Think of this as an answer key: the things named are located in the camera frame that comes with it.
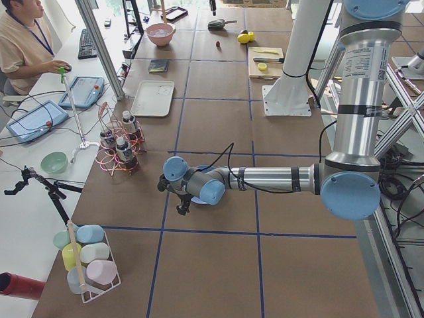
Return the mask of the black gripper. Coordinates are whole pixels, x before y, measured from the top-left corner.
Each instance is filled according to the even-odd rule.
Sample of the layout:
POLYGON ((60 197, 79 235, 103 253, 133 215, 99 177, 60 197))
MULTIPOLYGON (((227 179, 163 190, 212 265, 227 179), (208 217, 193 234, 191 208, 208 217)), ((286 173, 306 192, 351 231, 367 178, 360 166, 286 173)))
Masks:
POLYGON ((182 190, 176 190, 171 183, 165 178, 164 174, 159 176, 158 191, 168 191, 174 193, 180 199, 180 204, 176 206, 176 210, 180 215, 186 215, 189 213, 189 207, 191 204, 192 195, 188 193, 184 193, 182 190))

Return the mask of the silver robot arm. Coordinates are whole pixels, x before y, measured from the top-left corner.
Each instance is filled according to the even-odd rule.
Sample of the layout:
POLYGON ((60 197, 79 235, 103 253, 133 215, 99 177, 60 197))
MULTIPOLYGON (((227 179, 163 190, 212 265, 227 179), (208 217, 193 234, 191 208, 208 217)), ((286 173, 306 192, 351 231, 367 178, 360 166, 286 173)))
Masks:
MULTIPOLYGON (((266 115, 306 116, 307 73, 327 23, 333 1, 299 1, 282 75, 264 86, 266 115)), ((179 214, 189 212, 192 197, 216 205, 227 189, 268 193, 310 191, 337 217, 365 219, 380 204, 380 161, 374 155, 390 46, 401 35, 409 1, 342 1, 341 25, 335 48, 344 53, 341 94, 333 151, 310 167, 232 168, 203 172, 179 156, 167 159, 158 190, 175 193, 179 214)))

